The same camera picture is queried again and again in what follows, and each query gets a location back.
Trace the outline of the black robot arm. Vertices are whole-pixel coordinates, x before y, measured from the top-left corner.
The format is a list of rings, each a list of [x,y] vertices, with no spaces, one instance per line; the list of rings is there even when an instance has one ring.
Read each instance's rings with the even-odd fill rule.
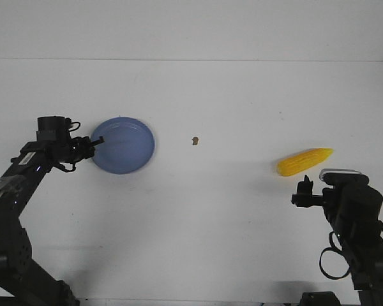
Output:
[[[94,156],[100,137],[62,138],[26,143],[0,177],[0,305],[80,305],[69,285],[53,278],[32,258],[32,246],[20,215],[44,176],[66,171]]]
[[[321,195],[313,194],[313,182],[305,176],[291,202],[297,207],[322,207],[332,227],[329,234],[339,246],[329,250],[343,256],[345,275],[352,277],[361,305],[383,305],[383,222],[379,220],[383,196],[361,173],[327,172]]]

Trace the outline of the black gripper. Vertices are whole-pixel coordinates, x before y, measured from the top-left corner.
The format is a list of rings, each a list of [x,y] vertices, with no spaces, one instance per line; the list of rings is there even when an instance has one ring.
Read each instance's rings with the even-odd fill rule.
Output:
[[[291,197],[291,203],[299,208],[323,207],[324,200],[321,195],[313,195],[313,182],[309,176],[297,184],[297,191]]]
[[[77,163],[83,159],[89,159],[94,156],[94,147],[104,142],[104,138],[100,136],[96,140],[90,137],[75,137],[57,147],[56,161],[62,163]]]

